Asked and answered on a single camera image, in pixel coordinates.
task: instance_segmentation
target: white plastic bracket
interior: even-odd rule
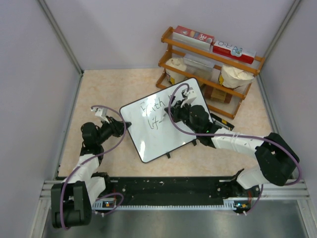
[[[100,193],[106,189],[105,179],[102,177],[93,177],[86,183],[86,188],[88,191],[90,204],[93,206]]]
[[[99,167],[99,161],[98,158],[95,157],[92,160],[88,161],[87,163],[82,163],[94,156],[93,154],[87,154],[79,157],[79,161],[77,163],[76,167],[79,167],[79,169],[76,171],[76,173],[70,178],[68,183],[75,183],[77,181],[84,181],[87,183],[91,179],[91,175],[94,173],[94,171]]]
[[[182,91],[182,95],[185,96],[185,100],[183,101],[181,108],[187,103],[188,105],[191,105],[193,101],[197,98],[197,94],[194,91],[193,88],[189,88],[188,92],[187,89]]]
[[[95,116],[98,117],[101,121],[106,121],[107,123],[109,123],[109,120],[106,117],[108,109],[95,107],[92,108],[91,111],[96,112]]]

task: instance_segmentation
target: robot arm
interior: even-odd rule
[[[104,152],[102,144],[111,136],[123,135],[124,124],[112,117],[106,116],[106,109],[94,108],[96,116],[102,120],[102,127],[92,122],[82,125],[83,143],[80,157],[76,167],[79,169],[70,178],[66,185],[63,198],[63,217],[67,227],[82,226],[90,223],[92,205],[105,189],[109,176],[106,173],[94,173],[101,164],[104,156],[98,156],[82,164],[85,160]],[[61,228],[59,202],[63,183],[55,184],[51,188],[52,224],[55,228]]]
[[[231,134],[231,136],[197,136],[205,146],[217,149],[229,149],[255,158],[258,165],[251,169],[239,171],[236,181],[244,188],[249,189],[255,185],[273,183],[284,186],[290,178],[296,165],[292,159],[276,146],[255,138],[242,138],[240,133],[227,130],[209,120],[209,113],[201,105],[191,106],[196,98],[192,88],[182,91],[183,100],[179,100],[171,107],[172,119],[175,123],[183,122],[193,132],[200,134]],[[287,145],[283,138],[271,133],[262,137],[276,142],[290,152],[297,162],[299,158]]]

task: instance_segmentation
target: beige speckled floor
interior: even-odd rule
[[[81,84],[70,132],[61,162],[59,176],[67,176],[77,164],[82,144],[80,127],[92,121],[101,124],[90,111],[95,104],[107,105],[115,110],[159,89],[155,82],[162,68],[87,70]],[[267,135],[271,131],[257,83],[253,83],[247,98],[234,120],[234,131],[250,135]],[[103,146],[112,147],[118,138],[111,137]],[[241,168],[257,162],[247,156],[198,144],[187,144],[152,162],[141,162],[127,133],[123,142],[104,156],[99,172],[110,176],[220,176],[233,175]]]

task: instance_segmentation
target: wooden shelf rack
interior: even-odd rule
[[[182,75],[184,75],[186,77],[196,78],[199,82],[201,82],[201,83],[203,83],[205,85],[214,87],[214,88],[219,89],[219,90],[221,90],[223,92],[226,92],[228,94],[233,95],[233,98],[236,98],[234,100],[234,104],[235,104],[234,105],[234,107],[235,107],[234,109],[232,108],[232,105],[226,106],[226,105],[222,105],[221,103],[213,102],[211,100],[206,100],[206,102],[207,102],[208,108],[210,110],[215,111],[217,113],[220,113],[220,114],[222,114],[224,116],[227,116],[229,118],[232,118],[232,119],[235,118],[235,115],[238,112],[238,109],[240,107],[241,102],[246,98],[246,96],[247,96],[247,94],[249,92],[251,84],[245,86],[243,89],[241,89],[242,87],[239,87],[237,89],[226,88],[226,87],[221,86],[216,79],[207,80],[207,79],[198,77],[198,76],[193,75],[193,74],[191,74],[189,72],[181,71],[181,70],[176,69],[174,67],[168,66],[166,64],[166,62],[171,57],[184,57],[186,55],[186,53],[180,51],[180,50],[183,49],[185,51],[190,51],[190,52],[195,53],[197,55],[201,55],[201,56],[210,58],[212,60],[215,60],[216,64],[214,66],[214,69],[216,69],[218,72],[221,70],[222,64],[227,64],[227,65],[231,65],[233,67],[245,70],[247,72],[253,73],[254,76],[257,76],[259,74],[263,64],[264,64],[265,58],[261,58],[259,56],[256,56],[254,63],[252,65],[247,65],[247,64],[244,64],[242,62],[238,62],[236,60],[232,60],[230,58],[227,58],[227,57],[215,54],[215,53],[210,53],[210,52],[206,52],[206,51],[203,51],[203,50],[199,50],[199,49],[196,49],[194,47],[191,47],[191,46],[188,46],[186,44],[183,44],[181,42],[174,41],[171,38],[171,35],[172,35],[173,31],[174,31],[174,29],[172,27],[169,27],[165,31],[165,33],[163,34],[163,36],[161,38],[161,41],[163,43],[167,43],[167,50],[166,50],[165,54],[162,56],[162,58],[159,60],[158,65],[160,67],[165,68],[165,69],[168,69],[168,70],[174,71],[176,73],[182,74]],[[164,88],[166,88],[168,86],[168,84],[164,83],[165,77],[166,77],[166,72],[164,71],[164,73],[162,74],[162,76],[159,78],[159,80],[156,83],[156,86],[158,88],[164,89]]]

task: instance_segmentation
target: whiteboard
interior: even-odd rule
[[[197,80],[190,78],[181,83],[184,82],[188,83],[197,94],[197,98],[191,105],[202,105],[206,112],[209,112]],[[196,139],[195,136],[186,135],[177,130],[170,122],[168,115],[165,115],[163,120],[161,119],[164,108],[168,107],[169,97],[177,86],[178,84],[175,84],[120,108],[124,120],[132,123],[128,132],[141,161],[144,163]],[[176,93],[175,102],[183,99],[181,91],[184,89],[186,86],[180,88]],[[185,131],[192,132],[181,121],[177,125]]]

